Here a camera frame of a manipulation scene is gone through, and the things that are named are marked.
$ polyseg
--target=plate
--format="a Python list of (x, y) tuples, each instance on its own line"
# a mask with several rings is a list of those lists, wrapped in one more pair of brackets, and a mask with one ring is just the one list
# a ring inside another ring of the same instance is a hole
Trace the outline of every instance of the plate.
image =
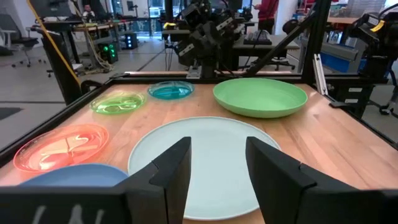
[(298, 111), (307, 102), (299, 87), (266, 78), (237, 78), (213, 90), (216, 101), (227, 110), (253, 118), (280, 118)]
[(161, 100), (176, 100), (189, 96), (194, 90), (191, 83), (170, 81), (150, 86), (148, 94)]
[(184, 218), (224, 220), (259, 207), (246, 165), (246, 138), (280, 148), (264, 131), (233, 119), (188, 118), (151, 131), (134, 147), (129, 175), (185, 136), (192, 137), (192, 172)]
[(108, 132), (96, 124), (57, 128), (22, 146), (14, 156), (14, 165), (26, 172), (47, 172), (84, 162), (107, 142)]
[(144, 95), (120, 91), (95, 99), (90, 103), (90, 108), (100, 114), (121, 114), (132, 112), (144, 103)]
[(22, 186), (113, 187), (128, 175), (104, 164), (80, 164), (64, 167), (27, 180)]

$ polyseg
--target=chair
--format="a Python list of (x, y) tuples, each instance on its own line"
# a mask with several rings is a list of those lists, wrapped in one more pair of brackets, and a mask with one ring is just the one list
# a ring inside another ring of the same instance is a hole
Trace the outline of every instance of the chair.
[(33, 46), (39, 43), (37, 38), (30, 37), (30, 34), (28, 37), (23, 37), (17, 24), (8, 14), (0, 14), (0, 36), (3, 39), (5, 48), (24, 51), (27, 58), (27, 66), (30, 67), (30, 58), (27, 51), (32, 50)]

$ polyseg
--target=blue plate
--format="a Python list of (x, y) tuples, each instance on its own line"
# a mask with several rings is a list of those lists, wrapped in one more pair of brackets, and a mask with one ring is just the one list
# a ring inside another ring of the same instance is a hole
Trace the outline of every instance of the blue plate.
[(113, 187), (126, 179), (125, 172), (104, 164), (64, 167), (27, 180), (22, 186)]
[(176, 100), (189, 96), (195, 87), (191, 83), (181, 81), (161, 82), (152, 85), (148, 93), (161, 100)]

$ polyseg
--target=transparent red plate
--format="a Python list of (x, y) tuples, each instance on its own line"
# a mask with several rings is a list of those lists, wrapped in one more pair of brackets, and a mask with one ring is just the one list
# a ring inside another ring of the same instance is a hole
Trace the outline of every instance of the transparent red plate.
[(57, 128), (22, 146), (14, 165), (26, 172), (47, 172), (79, 164), (100, 152), (108, 139), (107, 130), (96, 124)]

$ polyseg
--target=green plate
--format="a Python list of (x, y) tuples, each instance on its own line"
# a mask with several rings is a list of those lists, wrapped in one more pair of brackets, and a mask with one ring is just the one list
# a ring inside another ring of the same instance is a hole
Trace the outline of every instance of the green plate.
[(140, 93), (116, 92), (95, 99), (90, 108), (101, 114), (121, 114), (134, 111), (144, 103), (145, 96)]
[(295, 85), (266, 78), (238, 78), (213, 90), (216, 101), (234, 113), (253, 118), (280, 118), (298, 111), (307, 94)]

